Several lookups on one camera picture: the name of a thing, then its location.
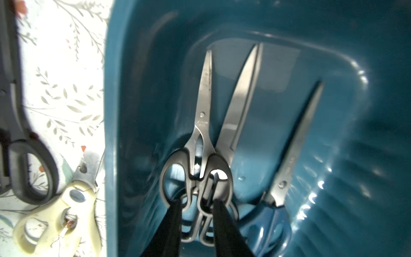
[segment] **scissors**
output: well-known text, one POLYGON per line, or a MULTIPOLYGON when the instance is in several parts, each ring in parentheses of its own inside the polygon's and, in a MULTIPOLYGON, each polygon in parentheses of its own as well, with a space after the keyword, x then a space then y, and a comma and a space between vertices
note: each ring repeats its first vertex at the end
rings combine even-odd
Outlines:
POLYGON ((221 200, 226 208, 231 206, 233 212, 237 213, 231 203, 233 177, 230 166, 256 87, 262 61, 262 52, 262 43, 254 45, 244 63, 215 149, 209 136, 212 52, 211 50, 206 52, 200 79, 193 133, 182 149, 170 155, 160 175, 160 196, 167 208, 170 207, 173 199, 167 196, 164 189, 164 181, 168 169, 173 164, 181 165, 185 173, 184 198, 187 199, 187 202, 182 206, 183 212, 187 211, 191 206, 193 195, 197 195, 196 205, 198 213, 190 231, 182 234, 182 242, 195 240, 200 227, 203 226, 200 232, 200 241, 204 245, 213 246, 212 239, 207 238, 206 233, 212 220, 212 203, 214 200, 221 200), (196 178, 194 165, 196 143, 199 137, 203 140, 203 152, 201 155, 200 178, 196 178), (219 178, 218 173, 215 173, 216 170, 223 171, 226 179, 219 178))
POLYGON ((92 255, 98 257, 101 239, 94 216, 94 203, 98 187, 104 181, 104 125, 101 124, 92 137, 90 146, 84 152, 81 164, 73 175, 73 181, 53 202, 43 205, 21 219, 13 229, 13 239, 25 254, 43 256, 51 247, 53 240, 60 239, 60 257, 73 257, 80 240, 91 243, 92 255), (77 215, 76 225, 65 221, 68 209, 77 215), (37 244, 32 244, 25 236, 26 222, 36 218, 48 223, 37 244))
POLYGON ((239 222, 238 228, 241 234, 247 237, 247 245, 256 257, 280 256, 291 240, 292 231, 284 206, 285 197, 293 179, 294 164, 300 156, 305 134, 314 117, 323 88, 322 82, 316 83, 268 193, 264 194, 262 201, 239 222), (281 238, 274 246, 270 246, 272 232, 280 224, 281 238))
POLYGON ((14 13, 9 1, 0 4, 0 194, 13 189, 28 204, 45 204, 59 182, 53 157, 30 127, 21 106, 21 76, 14 13), (28 154, 42 164, 48 180, 45 195, 29 184, 28 154))

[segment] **floral pattern surface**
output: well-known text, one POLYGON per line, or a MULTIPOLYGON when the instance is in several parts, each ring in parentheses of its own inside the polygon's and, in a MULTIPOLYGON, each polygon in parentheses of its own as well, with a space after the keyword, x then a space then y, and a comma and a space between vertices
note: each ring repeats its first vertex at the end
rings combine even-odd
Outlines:
MULTIPOLYGON (((71 182, 94 131, 104 122, 103 65, 107 24, 113 0, 14 0, 21 55, 23 105, 26 116, 59 168, 62 192, 71 182)), ((47 189, 40 162, 29 156, 30 183, 47 189)), ((0 195, 0 257, 25 256, 12 238, 16 223, 37 206, 26 204, 12 190, 0 195)), ((104 186, 95 218, 106 256, 104 186)), ((73 218, 68 213, 66 219, 73 218)), ((28 222, 26 231, 39 237, 47 223, 28 222)), ((44 256, 59 256, 60 237, 44 256)), ((81 241, 75 256, 90 256, 81 241)))

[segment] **white scissor handle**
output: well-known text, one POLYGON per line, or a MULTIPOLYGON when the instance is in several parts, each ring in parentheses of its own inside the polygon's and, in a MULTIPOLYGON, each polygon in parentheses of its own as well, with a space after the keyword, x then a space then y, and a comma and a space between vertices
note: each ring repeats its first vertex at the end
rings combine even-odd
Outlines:
POLYGON ((91 245, 92 256, 98 257, 101 252, 101 239, 94 217, 94 203, 97 195, 89 185, 81 181, 73 181, 66 187, 64 192, 53 202, 43 205, 21 219, 13 230, 13 238, 16 245, 27 255, 43 256, 59 236, 64 227, 62 217, 67 208, 71 208, 77 214, 77 225, 69 229, 60 239, 60 257, 73 257, 79 247, 80 240, 87 241, 91 245), (80 191, 84 198, 75 201, 72 199, 73 192, 80 191), (48 227, 40 236, 37 244, 29 242, 25 236, 25 224, 36 218, 48 223, 48 227))

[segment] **teal plastic container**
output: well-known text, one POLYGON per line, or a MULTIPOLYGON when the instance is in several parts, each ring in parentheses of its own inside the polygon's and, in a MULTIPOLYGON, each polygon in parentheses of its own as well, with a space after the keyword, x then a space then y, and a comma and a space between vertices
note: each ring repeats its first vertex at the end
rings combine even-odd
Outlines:
MULTIPOLYGON (((105 62, 108 256, 139 256, 165 215, 159 175, 193 130, 206 49, 215 143, 256 42, 263 63, 231 166, 235 198, 250 207, 268 188, 321 79, 284 256, 410 256, 410 26, 407 1, 117 0, 105 62)), ((195 241, 180 253, 214 250, 195 241)))

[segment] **black scissor handle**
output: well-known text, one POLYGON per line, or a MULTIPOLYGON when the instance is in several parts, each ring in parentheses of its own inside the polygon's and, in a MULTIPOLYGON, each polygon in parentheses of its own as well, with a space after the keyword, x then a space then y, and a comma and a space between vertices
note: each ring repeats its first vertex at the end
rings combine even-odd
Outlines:
POLYGON ((9 171, 14 194, 28 204, 41 205, 53 198, 58 187, 58 170, 53 157, 39 140, 18 140, 8 146, 9 171), (48 180, 46 195, 29 184, 27 154, 33 154, 42 164, 48 180))
POLYGON ((167 197, 166 192, 164 190, 164 182, 166 179, 167 170, 173 165, 179 164, 182 166, 184 170, 184 177, 185 177, 185 191, 187 194, 187 202, 184 205, 182 211, 185 212, 190 208, 191 201, 192 201, 192 190, 196 187, 196 182, 191 179, 190 172, 189 172, 189 154, 185 149, 179 149, 172 153, 170 157, 167 159, 166 163, 163 166, 160 174, 160 197, 163 199, 163 202, 166 204, 166 207, 169 208, 170 204, 172 203, 173 199, 167 197))
POLYGON ((209 183, 212 183, 212 180, 208 178, 210 177, 212 171, 218 169, 223 171, 227 175, 226 183, 228 183, 228 187, 225 187, 226 192, 215 194, 212 200, 214 201, 216 199, 219 199, 224 203, 226 208, 228 208, 231 203, 231 199, 233 198, 233 175, 231 174, 230 167, 228 166, 227 162, 218 154, 210 155, 207 161, 207 166, 205 167, 203 180, 198 184, 199 196, 197 198, 198 210, 207 217, 212 216, 213 207, 213 205, 210 206, 207 204, 208 195, 205 195, 205 192, 210 187, 209 183))

